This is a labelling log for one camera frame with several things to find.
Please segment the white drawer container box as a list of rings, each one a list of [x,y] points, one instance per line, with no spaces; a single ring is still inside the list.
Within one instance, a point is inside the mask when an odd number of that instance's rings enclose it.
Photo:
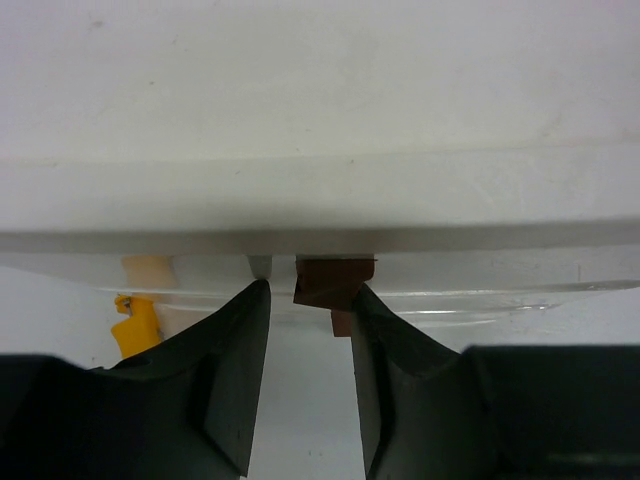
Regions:
[[[1,246],[635,244],[635,1],[5,1]]]

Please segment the yellow small clamp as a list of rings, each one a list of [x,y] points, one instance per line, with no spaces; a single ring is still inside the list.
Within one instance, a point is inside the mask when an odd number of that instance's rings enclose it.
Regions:
[[[142,297],[118,295],[114,304],[126,318],[111,328],[123,359],[128,359],[162,342],[154,302]]]

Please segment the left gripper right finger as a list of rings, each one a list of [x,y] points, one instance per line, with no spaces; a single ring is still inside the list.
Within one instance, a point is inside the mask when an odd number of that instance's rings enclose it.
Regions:
[[[369,479],[635,479],[635,345],[455,352],[368,287],[351,343]]]

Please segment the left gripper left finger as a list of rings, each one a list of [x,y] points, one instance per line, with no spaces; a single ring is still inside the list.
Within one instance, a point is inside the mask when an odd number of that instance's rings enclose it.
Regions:
[[[271,292],[251,283],[215,313],[112,368],[1,359],[5,479],[237,479],[248,472]]]

